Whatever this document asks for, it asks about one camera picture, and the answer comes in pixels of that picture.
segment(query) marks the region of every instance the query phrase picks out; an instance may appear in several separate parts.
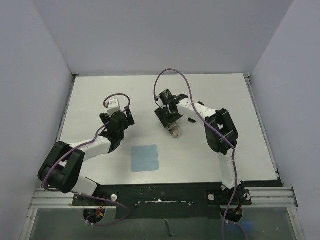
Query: blue cloth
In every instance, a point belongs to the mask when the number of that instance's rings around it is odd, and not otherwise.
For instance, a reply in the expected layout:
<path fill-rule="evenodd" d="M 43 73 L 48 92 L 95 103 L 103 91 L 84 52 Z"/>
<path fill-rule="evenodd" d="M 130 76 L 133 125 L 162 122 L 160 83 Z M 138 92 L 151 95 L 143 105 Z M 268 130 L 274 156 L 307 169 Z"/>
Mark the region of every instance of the blue cloth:
<path fill-rule="evenodd" d="M 148 172 L 159 170 L 157 145 L 133 146 L 131 148 L 132 172 Z"/>

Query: small object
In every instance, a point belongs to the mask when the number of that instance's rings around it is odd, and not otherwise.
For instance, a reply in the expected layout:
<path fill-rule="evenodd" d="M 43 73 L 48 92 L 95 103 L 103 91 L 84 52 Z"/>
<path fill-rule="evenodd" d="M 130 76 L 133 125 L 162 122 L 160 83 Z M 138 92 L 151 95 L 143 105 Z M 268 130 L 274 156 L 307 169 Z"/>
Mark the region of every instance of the small object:
<path fill-rule="evenodd" d="M 168 125 L 166 129 L 169 131 L 169 133 L 174 139 L 179 138 L 182 134 L 181 128 L 176 121 Z"/>
<path fill-rule="evenodd" d="M 210 194 L 208 195 L 208 199 L 209 199 L 210 201 L 214 201 L 214 200 L 215 200 L 215 195 L 213 195 L 212 193 L 210 193 Z"/>
<path fill-rule="evenodd" d="M 193 123 L 193 124 L 195 124 L 197 121 L 196 120 L 193 120 L 192 118 L 188 118 L 188 121 L 190 122 L 190 123 Z"/>
<path fill-rule="evenodd" d="M 115 195 L 115 194 L 112 194 L 110 199 L 111 199 L 111 201 L 114 201 L 114 202 L 115 202 L 115 201 L 117 201 L 118 196 Z"/>

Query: cable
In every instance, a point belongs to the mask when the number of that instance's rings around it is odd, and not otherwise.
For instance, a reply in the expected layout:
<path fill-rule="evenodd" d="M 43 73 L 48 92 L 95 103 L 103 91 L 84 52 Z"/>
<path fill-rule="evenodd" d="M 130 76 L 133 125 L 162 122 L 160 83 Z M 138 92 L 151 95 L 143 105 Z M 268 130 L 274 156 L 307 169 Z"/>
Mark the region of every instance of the cable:
<path fill-rule="evenodd" d="M 112 201 L 112 200 L 109 200 L 109 199 L 105 199 L 105 198 L 100 198 L 100 197 L 96 197 L 96 196 L 89 196 L 89 195 L 85 195 L 85 194 L 79 194 L 79 196 L 81 197 L 85 197 L 85 198 L 89 198 L 89 199 L 94 199 L 94 200 L 99 200 L 99 201 L 103 201 L 103 202 L 106 202 L 106 203 L 112 203 L 112 204 L 116 204 L 122 208 L 124 208 L 126 211 L 127 211 L 127 214 L 125 216 L 123 216 L 122 218 L 118 219 L 118 220 L 115 220 L 113 222 L 109 222 L 109 223 L 92 223 L 89 221 L 89 218 L 91 218 L 92 216 L 96 215 L 96 213 L 92 213 L 90 214 L 86 219 L 85 221 L 86 222 L 89 222 L 92 226 L 97 226 L 97 227 L 106 227 L 106 226 L 110 226 L 110 225 L 114 225 L 114 224 L 117 224 L 117 223 L 120 223 L 121 221 L 125 220 L 129 214 L 130 214 L 130 210 L 129 208 L 127 208 L 125 205 L 121 204 L 120 202 L 117 202 L 117 201 Z"/>
<path fill-rule="evenodd" d="M 160 107 L 160 105 L 157 103 L 157 101 L 156 101 L 156 100 L 155 100 L 154 102 L 155 102 L 155 104 L 157 104 L 157 106 L 158 106 L 159 108 L 161 108 L 161 107 Z"/>
<path fill-rule="evenodd" d="M 97 216 L 102 214 L 102 213 L 101 213 L 101 209 L 102 209 L 104 206 L 105 206 L 105 202 L 103 201 L 102 204 L 101 204 L 101 206 L 96 210 L 96 215 L 97 215 Z"/>
<path fill-rule="evenodd" d="M 106 101 L 107 101 L 108 99 L 114 97 L 114 96 L 124 96 L 124 97 L 126 97 L 126 98 L 128 99 L 128 105 L 127 105 L 127 106 L 124 108 L 124 110 L 123 110 L 123 112 L 125 112 L 125 111 L 130 107 L 131 100 L 130 100 L 129 96 L 126 95 L 126 94 L 124 94 L 124 93 L 115 93 L 115 94 L 112 94 L 112 95 L 108 96 L 108 97 L 103 101 L 103 105 L 106 106 Z M 79 149 L 79 148 L 82 148 L 82 147 L 84 147 L 84 146 L 86 146 L 86 145 L 89 145 L 89 144 L 94 143 L 94 142 L 96 141 L 96 139 L 97 139 L 97 137 L 98 137 L 99 132 L 101 131 L 101 129 L 103 129 L 104 127 L 106 127 L 106 126 L 108 125 L 108 123 L 109 123 L 109 121 L 108 121 L 106 124 L 104 124 L 103 126 L 101 126 L 101 127 L 98 128 L 98 130 L 95 132 L 94 138 L 93 138 L 92 140 L 87 141 L 87 142 L 84 142 L 84 143 L 82 143 L 82 144 L 80 144 L 80 145 L 72 148 L 70 151 L 68 151 L 66 154 L 64 154 L 64 155 L 51 167 L 51 169 L 49 170 L 49 172 L 48 172 L 47 175 L 45 176 L 45 178 L 44 178 L 44 180 L 43 180 L 43 183 L 42 183 L 42 186 L 43 186 L 43 188 L 44 188 L 45 190 L 47 190 L 47 191 L 49 191 L 49 192 L 60 192 L 60 191 L 57 190 L 57 189 L 49 188 L 49 187 L 48 187 L 48 179 L 49 179 L 50 175 L 52 174 L 52 172 L 54 171 L 54 169 L 59 165 L 59 163 L 61 163 L 67 156 L 69 156 L 69 155 L 70 155 L 71 153 L 73 153 L 75 150 L 77 150 L 77 149 Z M 91 198 L 91 199 L 96 199 L 96 200 L 101 200 L 101 201 L 104 201 L 104 202 L 109 202 L 109 203 L 117 204 L 117 205 L 125 208 L 127 211 L 129 211 L 129 209 L 128 209 L 126 206 L 124 206 L 123 204 L 121 204 L 121 203 L 119 203 L 119 202 L 116 202 L 116 201 L 111 201 L 111 200 L 108 200 L 108 199 L 99 198 L 99 197 L 94 197 L 94 196 L 89 196 L 89 195 L 85 195 L 85 194 L 82 194 L 81 196 L 86 197 L 86 198 Z M 123 218 L 121 218 L 121 219 L 119 219 L 119 220 L 117 220 L 117 221 L 115 221 L 115 222 L 113 222 L 113 223 L 108 223 L 108 224 L 105 225 L 105 226 L 112 225 L 112 224 L 115 224 L 115 223 L 119 223 L 119 222 L 121 222 L 122 220 L 126 219 L 126 218 L 128 217 L 128 215 L 129 215 L 129 213 L 128 213 L 125 217 L 123 217 Z"/>
<path fill-rule="evenodd" d="M 247 232 L 246 232 L 246 230 L 244 229 L 243 226 L 241 226 L 239 223 L 237 223 L 235 221 L 228 220 L 228 222 L 231 222 L 232 224 L 237 225 L 242 230 L 242 232 L 243 232 L 243 234 L 245 236 L 245 239 L 247 239 L 247 240 L 249 239 L 249 236 L 248 236 L 248 234 L 247 234 Z"/>
<path fill-rule="evenodd" d="M 222 238 L 225 239 L 225 221 L 226 221 L 226 217 L 227 217 L 227 213 L 228 213 L 228 210 L 230 209 L 230 206 L 231 206 L 231 203 L 236 195 L 236 191 L 237 191 L 237 187 L 238 187 L 238 172 L 237 172 L 237 166 L 236 166 L 236 163 L 235 163 L 235 154 L 236 154 L 236 149 L 235 147 L 232 145 L 232 143 L 225 138 L 225 136 L 223 136 L 218 130 L 216 130 L 214 127 L 212 127 L 209 123 L 206 122 L 206 120 L 200 115 L 200 113 L 197 111 L 196 107 L 195 107 L 195 104 L 194 104 L 194 100 L 193 100 L 193 96 L 192 96 L 192 92 L 191 92 L 191 88 L 190 88 L 190 85 L 189 85 L 189 82 L 186 78 L 186 76 L 176 70 L 176 69 L 173 69 L 173 68 L 167 68 L 165 70 L 163 70 L 159 76 L 156 78 L 155 80 L 155 83 L 154 83 L 154 87 L 153 87 L 153 96 L 154 96 L 154 99 L 156 100 L 157 99 L 157 95 L 156 95 L 156 86 L 157 86 L 157 82 L 159 80 L 159 78 L 161 77 L 162 74 L 164 74 L 165 72 L 167 71 L 173 71 L 173 72 L 176 72 L 177 74 L 181 75 L 181 77 L 183 77 L 183 79 L 185 80 L 185 83 L 188 87 L 188 90 L 189 90 L 189 95 L 190 95 L 190 101 L 192 103 L 192 107 L 193 107 L 193 110 L 194 112 L 197 114 L 197 116 L 201 119 L 201 121 L 203 121 L 203 123 L 205 125 L 207 125 L 212 131 L 214 131 L 214 133 L 216 133 L 220 138 L 222 138 L 231 148 L 232 148 L 232 163 L 233 163 L 233 168 L 234 168 L 234 176 L 235 176 L 235 180 L 234 180 L 234 190 L 233 190 L 233 193 L 232 193 L 232 196 L 230 198 L 230 201 L 226 207 L 226 210 L 224 212 L 224 215 L 223 215 L 223 219 L 222 219 L 222 226 L 221 226 L 221 231 L 222 231 Z M 245 232 L 244 228 L 243 227 L 240 227 L 243 232 L 244 232 L 244 235 L 246 237 L 246 239 L 248 240 L 248 235 L 247 233 Z"/>

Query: metal frame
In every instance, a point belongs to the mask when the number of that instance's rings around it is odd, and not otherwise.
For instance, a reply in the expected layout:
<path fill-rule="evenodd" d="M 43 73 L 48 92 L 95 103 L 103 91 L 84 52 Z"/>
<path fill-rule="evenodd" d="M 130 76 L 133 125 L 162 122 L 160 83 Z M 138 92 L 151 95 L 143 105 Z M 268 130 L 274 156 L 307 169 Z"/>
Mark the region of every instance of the metal frame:
<path fill-rule="evenodd" d="M 292 208 L 297 207 L 297 199 L 292 187 L 247 187 L 252 205 L 242 208 Z M 100 206 L 73 206 L 74 194 L 50 192 L 37 188 L 30 209 L 96 209 Z M 104 206 L 104 209 L 116 209 L 116 206 Z"/>
<path fill-rule="evenodd" d="M 251 96 L 251 100 L 254 105 L 254 109 L 262 130 L 262 134 L 267 145 L 272 164 L 275 172 L 277 173 L 278 178 L 278 166 L 274 159 L 270 143 L 267 137 L 267 133 L 260 115 L 260 112 L 257 107 L 256 99 L 253 94 L 253 90 L 250 83 L 250 75 L 243 75 L 246 81 L 246 85 Z M 72 96 L 72 91 L 74 88 L 76 75 L 71 83 L 67 102 L 64 108 L 64 112 L 61 118 L 61 123 L 57 132 L 56 141 L 59 141 L 61 138 L 62 130 L 67 116 L 67 111 L 69 103 Z M 250 191 L 252 205 L 242 206 L 243 208 L 287 208 L 291 224 L 297 240 L 305 240 L 303 230 L 297 215 L 297 199 L 292 187 L 248 187 Z M 24 227 L 20 235 L 20 240 L 29 240 L 32 229 L 35 223 L 35 218 L 38 212 L 38 209 L 96 209 L 96 206 L 73 206 L 74 195 L 72 193 L 63 194 L 61 192 L 48 192 L 43 188 L 37 188 L 34 191 L 34 195 L 28 210 Z M 105 206 L 104 209 L 116 209 L 116 206 Z"/>
<path fill-rule="evenodd" d="M 293 231 L 296 237 L 296 240 L 305 240 L 305 235 L 301 227 L 301 223 L 298 217 L 297 208 L 296 207 L 288 207 L 288 213 L 290 216 L 291 224 L 293 227 Z"/>
<path fill-rule="evenodd" d="M 262 118 L 261 118 L 261 115 L 260 115 L 260 112 L 259 112 L 259 109 L 258 109 L 258 106 L 257 106 L 255 95 L 254 95 L 254 92 L 253 92 L 252 87 L 251 87 L 250 78 L 249 78 L 248 75 L 247 76 L 244 75 L 244 79 L 245 79 L 246 86 L 247 86 L 247 88 L 249 90 L 249 94 L 250 94 L 250 97 L 251 97 L 251 100 L 252 100 L 252 103 L 253 103 L 253 106 L 254 106 L 254 110 L 255 110 L 256 116 L 257 116 L 259 124 L 260 124 L 260 128 L 262 130 L 262 134 L 263 134 L 263 137 L 264 137 L 264 141 L 265 141 L 266 147 L 268 148 L 269 155 L 271 157 L 271 161 L 272 161 L 274 170 L 277 173 L 277 176 L 279 177 L 278 166 L 277 166 L 277 163 L 275 161 L 274 155 L 272 153 L 271 146 L 270 146 L 270 143 L 269 143 L 269 139 L 268 139 L 268 136 L 267 136 L 267 132 L 266 132 L 264 123 L 262 121 Z"/>

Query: black bracket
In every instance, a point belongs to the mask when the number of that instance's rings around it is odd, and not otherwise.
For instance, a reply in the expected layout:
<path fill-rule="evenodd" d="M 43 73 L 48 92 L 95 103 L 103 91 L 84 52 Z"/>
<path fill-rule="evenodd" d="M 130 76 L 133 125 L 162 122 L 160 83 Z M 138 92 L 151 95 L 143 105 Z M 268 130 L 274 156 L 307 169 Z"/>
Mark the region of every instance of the black bracket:
<path fill-rule="evenodd" d="M 52 166 L 71 149 L 72 147 L 65 142 L 57 142 L 40 168 L 38 172 L 38 179 L 44 181 Z M 69 193 L 78 181 L 84 157 L 85 153 L 83 151 L 73 151 L 65 158 L 64 161 L 67 162 L 64 167 L 58 165 L 53 170 L 47 183 L 64 194 Z"/>
<path fill-rule="evenodd" d="M 129 107 L 125 110 L 125 114 L 122 111 L 117 111 L 110 117 L 107 113 L 101 113 L 100 119 L 103 124 L 109 122 L 105 126 L 107 131 L 104 130 L 99 136 L 105 137 L 111 142 L 108 152 L 111 153 L 120 146 L 121 141 L 125 138 L 125 130 L 134 125 L 135 121 Z"/>
<path fill-rule="evenodd" d="M 204 217 L 220 219 L 221 207 L 226 206 L 233 189 L 222 190 L 221 182 L 180 183 L 180 184 L 137 184 L 137 185 L 101 185 L 94 196 L 110 199 L 117 195 L 117 201 L 129 208 L 130 219 L 188 219 Z M 232 205 L 251 205 L 251 200 L 244 199 L 249 193 L 238 186 Z M 77 196 L 74 206 L 100 206 L 100 201 Z M 117 207 L 116 218 L 122 218 L 127 212 Z"/>
<path fill-rule="evenodd" d="M 183 117 L 178 113 L 177 105 L 181 100 L 189 97 L 184 94 L 180 94 L 179 96 L 172 95 L 168 89 L 160 93 L 159 97 L 166 107 L 159 107 L 154 111 L 154 113 L 159 118 L 163 127 L 166 128 Z"/>
<path fill-rule="evenodd" d="M 229 112 L 226 109 L 223 108 L 221 110 L 217 110 L 216 114 L 206 117 L 205 121 L 229 140 L 234 147 L 237 146 L 239 134 Z M 231 147 L 222 139 L 222 137 L 218 136 L 206 124 L 204 125 L 204 128 L 209 147 L 216 153 L 226 155 L 227 151 Z"/>

